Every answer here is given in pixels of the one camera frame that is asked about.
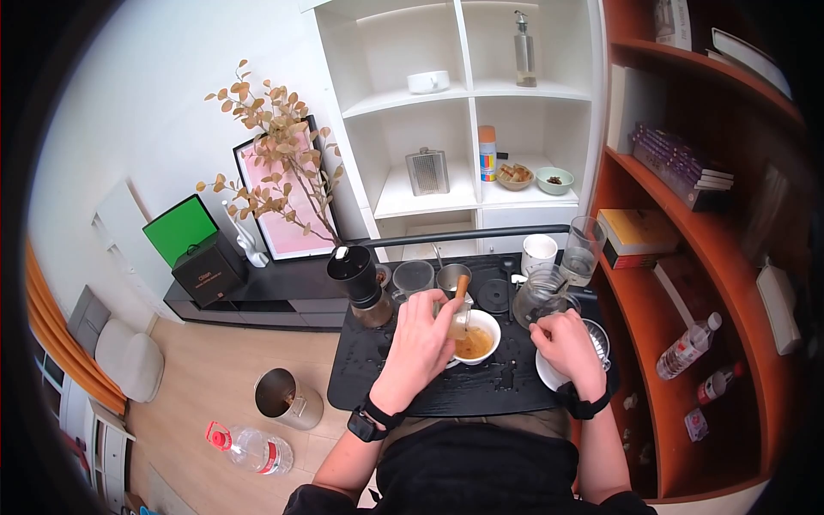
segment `green box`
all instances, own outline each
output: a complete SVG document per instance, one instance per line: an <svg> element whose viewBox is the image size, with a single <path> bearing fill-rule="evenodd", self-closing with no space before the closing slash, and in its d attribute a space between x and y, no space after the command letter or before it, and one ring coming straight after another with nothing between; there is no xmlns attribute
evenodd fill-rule
<svg viewBox="0 0 824 515"><path fill-rule="evenodd" d="M218 231L218 225L197 194L183 200L152 220L143 233L170 267L192 245Z"/></svg>

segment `black gift box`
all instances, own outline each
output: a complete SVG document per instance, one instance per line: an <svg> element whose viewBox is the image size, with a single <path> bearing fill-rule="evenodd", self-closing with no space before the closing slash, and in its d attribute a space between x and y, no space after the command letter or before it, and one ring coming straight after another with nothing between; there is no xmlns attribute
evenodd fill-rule
<svg viewBox="0 0 824 515"><path fill-rule="evenodd" d="M246 284L249 271L229 240L217 231L179 257L171 274L203 308Z"/></svg>

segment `metal trash can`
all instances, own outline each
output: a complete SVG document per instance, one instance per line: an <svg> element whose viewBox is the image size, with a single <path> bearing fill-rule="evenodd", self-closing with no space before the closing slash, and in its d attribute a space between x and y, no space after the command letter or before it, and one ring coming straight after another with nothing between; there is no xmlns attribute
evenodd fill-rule
<svg viewBox="0 0 824 515"><path fill-rule="evenodd" d="M269 370L258 378L255 404L263 416L301 431L317 426L323 415L321 396L285 368Z"/></svg>

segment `orange curtain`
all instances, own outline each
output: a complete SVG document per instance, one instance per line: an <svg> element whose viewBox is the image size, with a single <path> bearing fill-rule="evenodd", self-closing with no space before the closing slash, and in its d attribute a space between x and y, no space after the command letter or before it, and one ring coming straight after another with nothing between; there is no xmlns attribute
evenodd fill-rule
<svg viewBox="0 0 824 515"><path fill-rule="evenodd" d="M123 414L126 397L86 350L66 329L66 320L57 307L35 252L26 240L26 306L29 326L46 352L80 387L115 413Z"/></svg>

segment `red cap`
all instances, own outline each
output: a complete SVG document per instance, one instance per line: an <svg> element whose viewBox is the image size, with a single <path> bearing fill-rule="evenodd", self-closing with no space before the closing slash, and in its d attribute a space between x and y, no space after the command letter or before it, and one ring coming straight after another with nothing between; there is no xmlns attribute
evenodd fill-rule
<svg viewBox="0 0 824 515"><path fill-rule="evenodd" d="M219 432L212 433L212 443L218 447L226 445L226 435Z"/></svg>
<svg viewBox="0 0 824 515"><path fill-rule="evenodd" d="M216 425L223 431L215 430L213 433L212 428ZM210 422L208 427L206 428L206 441L211 443L221 451L226 451L229 447L232 446L232 434L229 433L229 430L226 429L225 426L213 421Z"/></svg>

